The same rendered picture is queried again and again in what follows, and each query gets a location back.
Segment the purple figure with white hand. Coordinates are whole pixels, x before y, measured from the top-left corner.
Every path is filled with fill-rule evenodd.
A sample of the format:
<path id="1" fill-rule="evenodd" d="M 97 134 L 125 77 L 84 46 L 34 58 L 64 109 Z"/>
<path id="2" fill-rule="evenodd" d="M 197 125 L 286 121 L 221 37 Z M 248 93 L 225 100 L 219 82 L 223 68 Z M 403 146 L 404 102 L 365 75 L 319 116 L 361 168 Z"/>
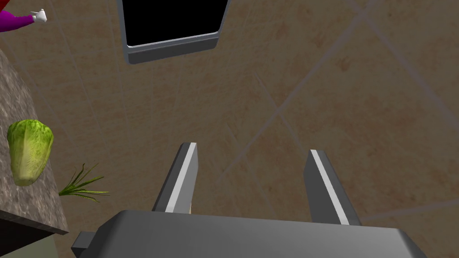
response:
<path id="1" fill-rule="evenodd" d="M 36 22 L 45 23 L 46 21 L 46 13 L 43 9 L 38 12 L 31 11 L 30 15 L 20 17 L 2 10 L 0 12 L 0 33 L 17 30 Z"/>

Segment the green herb sprig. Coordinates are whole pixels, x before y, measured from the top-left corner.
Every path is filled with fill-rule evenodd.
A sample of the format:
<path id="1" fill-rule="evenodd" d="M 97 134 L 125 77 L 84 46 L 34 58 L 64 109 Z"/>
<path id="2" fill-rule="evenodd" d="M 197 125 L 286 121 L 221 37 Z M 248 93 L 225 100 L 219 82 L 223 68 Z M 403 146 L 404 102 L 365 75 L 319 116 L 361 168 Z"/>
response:
<path id="1" fill-rule="evenodd" d="M 59 196 L 78 196 L 84 199 L 89 199 L 94 202 L 99 202 L 93 196 L 110 196 L 109 191 L 93 191 L 89 190 L 89 184 L 96 182 L 100 179 L 103 179 L 103 176 L 97 176 L 90 180 L 85 181 L 85 178 L 92 172 L 94 168 L 97 167 L 98 164 L 93 165 L 91 168 L 87 168 L 85 164 L 82 165 L 81 170 L 79 172 L 75 171 L 71 180 L 62 189 L 58 195 Z"/>

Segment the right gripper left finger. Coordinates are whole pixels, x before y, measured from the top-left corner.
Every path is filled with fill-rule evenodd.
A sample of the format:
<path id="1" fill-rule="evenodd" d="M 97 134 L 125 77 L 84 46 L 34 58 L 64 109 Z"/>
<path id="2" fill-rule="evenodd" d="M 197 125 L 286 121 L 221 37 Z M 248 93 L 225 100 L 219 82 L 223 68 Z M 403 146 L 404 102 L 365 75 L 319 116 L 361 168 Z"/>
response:
<path id="1" fill-rule="evenodd" d="M 190 214 L 198 169 L 197 144 L 183 143 L 176 153 L 152 211 Z"/>

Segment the grey framed black window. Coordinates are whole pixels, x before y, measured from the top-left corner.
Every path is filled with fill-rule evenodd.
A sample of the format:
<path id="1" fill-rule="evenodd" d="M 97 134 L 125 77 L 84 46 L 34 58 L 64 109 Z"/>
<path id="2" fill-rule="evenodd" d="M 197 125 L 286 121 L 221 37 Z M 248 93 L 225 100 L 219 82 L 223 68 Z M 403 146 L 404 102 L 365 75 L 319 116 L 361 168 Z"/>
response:
<path id="1" fill-rule="evenodd" d="M 214 49 L 231 0 L 117 0 L 131 65 Z"/>

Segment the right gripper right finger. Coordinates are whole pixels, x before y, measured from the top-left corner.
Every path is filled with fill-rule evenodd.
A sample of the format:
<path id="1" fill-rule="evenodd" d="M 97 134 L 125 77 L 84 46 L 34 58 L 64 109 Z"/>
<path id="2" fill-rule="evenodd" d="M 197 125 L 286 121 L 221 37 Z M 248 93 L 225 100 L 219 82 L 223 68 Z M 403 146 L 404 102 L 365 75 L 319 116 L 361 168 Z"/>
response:
<path id="1" fill-rule="evenodd" d="M 352 203 L 323 150 L 309 150 L 303 178 L 312 222 L 361 225 Z"/>

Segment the green lettuce head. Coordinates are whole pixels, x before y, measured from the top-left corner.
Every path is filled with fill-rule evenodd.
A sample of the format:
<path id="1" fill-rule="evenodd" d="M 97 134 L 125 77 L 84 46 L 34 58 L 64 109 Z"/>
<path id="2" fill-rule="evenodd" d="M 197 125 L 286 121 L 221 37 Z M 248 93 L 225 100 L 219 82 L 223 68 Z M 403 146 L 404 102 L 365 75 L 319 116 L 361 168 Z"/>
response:
<path id="1" fill-rule="evenodd" d="M 39 120 L 20 120 L 8 128 L 10 166 L 17 186 L 29 186 L 43 172 L 54 141 L 53 132 Z"/>

